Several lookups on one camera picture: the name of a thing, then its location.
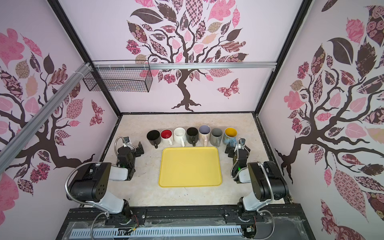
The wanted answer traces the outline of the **pink iridescent mug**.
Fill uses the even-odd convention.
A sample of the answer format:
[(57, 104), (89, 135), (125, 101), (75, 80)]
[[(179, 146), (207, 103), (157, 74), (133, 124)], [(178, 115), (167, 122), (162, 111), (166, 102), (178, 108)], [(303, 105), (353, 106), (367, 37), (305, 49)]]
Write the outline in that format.
[(199, 142), (207, 147), (210, 142), (211, 128), (208, 125), (201, 125), (198, 129), (199, 131)]

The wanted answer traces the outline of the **grey ceramic mug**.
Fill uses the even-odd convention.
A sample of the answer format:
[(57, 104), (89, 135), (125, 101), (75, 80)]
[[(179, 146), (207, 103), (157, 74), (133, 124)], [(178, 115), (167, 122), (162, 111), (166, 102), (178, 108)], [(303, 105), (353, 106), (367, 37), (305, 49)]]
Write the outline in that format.
[(223, 131), (220, 128), (211, 130), (210, 143), (212, 146), (219, 147), (222, 141)]

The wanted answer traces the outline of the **blue butterfly mug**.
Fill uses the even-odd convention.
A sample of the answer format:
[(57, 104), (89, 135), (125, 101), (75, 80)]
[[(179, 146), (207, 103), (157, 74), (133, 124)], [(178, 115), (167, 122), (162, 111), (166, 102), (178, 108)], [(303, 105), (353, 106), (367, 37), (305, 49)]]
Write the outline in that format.
[(227, 146), (235, 147), (237, 144), (237, 130), (234, 128), (226, 128), (223, 135), (223, 143)]

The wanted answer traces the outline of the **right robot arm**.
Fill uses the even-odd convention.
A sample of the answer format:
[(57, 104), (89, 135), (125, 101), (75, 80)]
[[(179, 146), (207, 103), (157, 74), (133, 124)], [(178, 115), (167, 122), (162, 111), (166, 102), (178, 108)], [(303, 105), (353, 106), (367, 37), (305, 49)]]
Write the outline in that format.
[(226, 146), (225, 153), (233, 159), (231, 178), (240, 184), (250, 183), (252, 191), (238, 202), (238, 216), (245, 212), (258, 212), (274, 201), (289, 194), (288, 185), (273, 161), (251, 162), (248, 157), (251, 150), (244, 144)]

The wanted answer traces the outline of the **black mug white base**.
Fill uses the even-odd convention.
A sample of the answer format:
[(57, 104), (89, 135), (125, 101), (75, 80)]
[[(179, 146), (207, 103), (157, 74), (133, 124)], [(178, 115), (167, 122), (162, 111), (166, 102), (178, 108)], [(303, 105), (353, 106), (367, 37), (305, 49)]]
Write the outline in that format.
[(157, 149), (162, 141), (161, 133), (158, 130), (151, 130), (147, 133), (147, 140)]

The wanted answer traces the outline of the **black ceramic mug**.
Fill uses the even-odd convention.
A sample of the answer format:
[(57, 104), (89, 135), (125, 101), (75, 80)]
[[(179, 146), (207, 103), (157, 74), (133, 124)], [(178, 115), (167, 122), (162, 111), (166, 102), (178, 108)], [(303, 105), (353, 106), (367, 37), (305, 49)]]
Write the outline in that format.
[(198, 140), (199, 140), (199, 131), (197, 128), (190, 127), (186, 131), (187, 134), (187, 141), (189, 144), (191, 144), (193, 147), (196, 146)]

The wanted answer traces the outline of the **small white ceramic mug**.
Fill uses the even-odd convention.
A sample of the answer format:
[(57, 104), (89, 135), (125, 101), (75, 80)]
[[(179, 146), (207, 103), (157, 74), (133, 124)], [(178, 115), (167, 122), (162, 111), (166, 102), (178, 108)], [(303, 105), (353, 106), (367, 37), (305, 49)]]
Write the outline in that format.
[(161, 139), (165, 146), (172, 146), (174, 144), (173, 132), (169, 129), (161, 131)]

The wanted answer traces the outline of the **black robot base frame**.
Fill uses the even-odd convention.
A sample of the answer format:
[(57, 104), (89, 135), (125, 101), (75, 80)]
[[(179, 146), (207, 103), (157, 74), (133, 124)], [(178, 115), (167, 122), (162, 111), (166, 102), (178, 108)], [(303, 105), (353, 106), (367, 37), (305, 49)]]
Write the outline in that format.
[(69, 210), (58, 233), (59, 240), (69, 240), (72, 229), (152, 228), (192, 226), (240, 226), (242, 236), (114, 238), (95, 240), (150, 239), (269, 239), (312, 240), (313, 231), (299, 204), (277, 204), (264, 207), (272, 213), (256, 215), (256, 222), (242, 223), (237, 219), (237, 205), (129, 207), (127, 213), (106, 214), (96, 208)]

